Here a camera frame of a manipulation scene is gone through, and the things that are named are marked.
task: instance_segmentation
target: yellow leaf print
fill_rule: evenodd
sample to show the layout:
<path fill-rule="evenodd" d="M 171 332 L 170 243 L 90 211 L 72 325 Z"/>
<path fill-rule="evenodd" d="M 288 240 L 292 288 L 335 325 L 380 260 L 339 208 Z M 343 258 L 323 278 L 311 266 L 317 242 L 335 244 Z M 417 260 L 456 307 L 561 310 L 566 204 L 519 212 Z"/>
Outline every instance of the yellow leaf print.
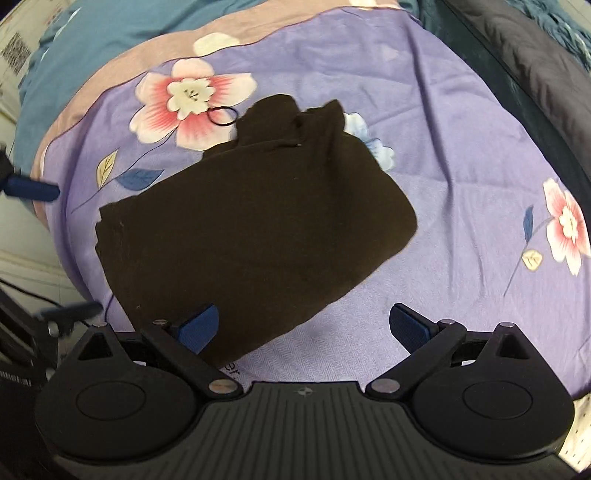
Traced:
<path fill-rule="evenodd" d="M 96 184 L 99 189 L 103 187 L 109 178 L 109 175 L 111 175 L 111 170 L 113 170 L 113 166 L 115 165 L 115 158 L 117 157 L 118 151 L 119 150 L 115 150 L 112 154 L 103 158 L 100 161 L 99 166 L 96 168 Z"/>
<path fill-rule="evenodd" d="M 535 272 L 538 269 L 538 267 L 542 263 L 543 258 L 544 257 L 542 256 L 542 254 L 537 250 L 526 250 L 525 252 L 523 252 L 523 255 L 521 255 L 523 263 L 525 264 L 527 269 L 531 270 L 532 272 Z"/>

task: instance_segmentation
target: white wall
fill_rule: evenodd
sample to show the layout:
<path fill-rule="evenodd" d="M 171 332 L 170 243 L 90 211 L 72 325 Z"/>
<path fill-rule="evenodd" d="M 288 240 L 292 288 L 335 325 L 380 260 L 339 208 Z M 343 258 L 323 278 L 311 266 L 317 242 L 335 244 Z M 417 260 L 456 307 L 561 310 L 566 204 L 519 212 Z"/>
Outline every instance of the white wall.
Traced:
<path fill-rule="evenodd" d="M 10 152 L 15 125 L 0 113 L 0 141 Z M 59 303 L 81 301 L 61 269 L 51 235 L 18 199 L 0 194 L 0 278 Z M 29 312 L 49 305 L 2 287 Z"/>

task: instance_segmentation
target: blue flower print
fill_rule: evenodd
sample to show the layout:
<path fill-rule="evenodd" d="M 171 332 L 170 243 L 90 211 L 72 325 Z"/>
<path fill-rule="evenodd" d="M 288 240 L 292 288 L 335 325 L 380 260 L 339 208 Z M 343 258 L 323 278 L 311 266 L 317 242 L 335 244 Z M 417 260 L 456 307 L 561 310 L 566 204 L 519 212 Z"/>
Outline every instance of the blue flower print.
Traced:
<path fill-rule="evenodd" d="M 358 113 L 345 114 L 345 132 L 359 138 L 374 156 L 382 170 L 390 170 L 394 166 L 394 150 L 384 147 L 379 138 L 372 138 L 363 117 Z"/>

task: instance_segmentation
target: blue gripper pad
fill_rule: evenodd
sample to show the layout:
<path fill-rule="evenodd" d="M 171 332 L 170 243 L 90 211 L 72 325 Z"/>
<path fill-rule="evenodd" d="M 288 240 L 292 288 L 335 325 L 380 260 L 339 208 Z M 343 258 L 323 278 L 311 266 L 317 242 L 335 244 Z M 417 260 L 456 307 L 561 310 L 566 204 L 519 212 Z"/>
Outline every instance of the blue gripper pad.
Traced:
<path fill-rule="evenodd" d="M 193 353 L 199 353 L 216 336 L 218 326 L 217 308 L 211 305 L 178 329 L 177 340 Z"/>
<path fill-rule="evenodd" d="M 402 303 L 390 310 L 390 332 L 402 346 L 413 353 L 439 333 L 439 327 Z"/>

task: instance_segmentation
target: folded garment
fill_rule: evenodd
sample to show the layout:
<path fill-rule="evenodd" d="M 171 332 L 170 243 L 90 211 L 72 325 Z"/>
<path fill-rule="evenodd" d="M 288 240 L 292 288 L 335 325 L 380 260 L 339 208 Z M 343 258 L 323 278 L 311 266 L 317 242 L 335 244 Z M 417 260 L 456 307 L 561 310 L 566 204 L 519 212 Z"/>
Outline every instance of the folded garment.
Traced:
<path fill-rule="evenodd" d="M 96 251 L 134 328 L 219 309 L 216 367 L 309 320 L 406 246 L 417 221 L 341 105 L 260 100 L 236 140 L 100 209 Z"/>

